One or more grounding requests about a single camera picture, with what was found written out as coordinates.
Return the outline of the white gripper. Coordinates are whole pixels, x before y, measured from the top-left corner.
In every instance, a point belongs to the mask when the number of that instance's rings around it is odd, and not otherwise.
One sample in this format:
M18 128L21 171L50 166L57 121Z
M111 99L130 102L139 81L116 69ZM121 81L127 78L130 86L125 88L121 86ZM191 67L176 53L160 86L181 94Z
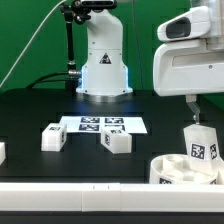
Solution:
M193 94L224 92L224 7L193 7L161 24L157 35L163 44L154 55L154 90L160 96L187 95L199 124Z

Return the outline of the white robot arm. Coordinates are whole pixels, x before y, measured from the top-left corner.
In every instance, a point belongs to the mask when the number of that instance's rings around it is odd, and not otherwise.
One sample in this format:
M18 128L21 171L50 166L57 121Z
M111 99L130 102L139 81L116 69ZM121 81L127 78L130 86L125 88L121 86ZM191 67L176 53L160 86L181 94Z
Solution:
M190 0L191 8L157 29L162 45L153 59L153 86L160 96L184 95L201 120L197 96L224 92L224 0ZM109 11L116 0L78 0L78 21L87 23L88 59L77 91L96 100L129 93L122 61L123 27Z

